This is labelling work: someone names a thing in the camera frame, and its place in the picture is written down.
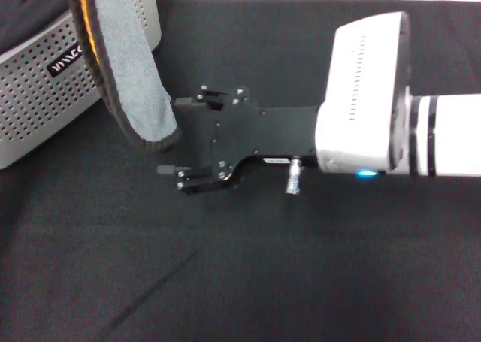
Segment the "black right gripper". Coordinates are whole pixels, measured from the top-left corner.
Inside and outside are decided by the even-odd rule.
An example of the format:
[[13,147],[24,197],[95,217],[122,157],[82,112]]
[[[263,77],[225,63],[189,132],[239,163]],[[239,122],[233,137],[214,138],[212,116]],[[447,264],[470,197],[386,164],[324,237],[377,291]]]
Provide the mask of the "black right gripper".
[[202,85],[174,107],[191,125],[195,161],[202,166],[157,165],[156,173],[173,177],[176,190],[187,195],[229,188],[234,168],[250,158],[297,156],[316,164],[317,106],[262,108],[246,87]]

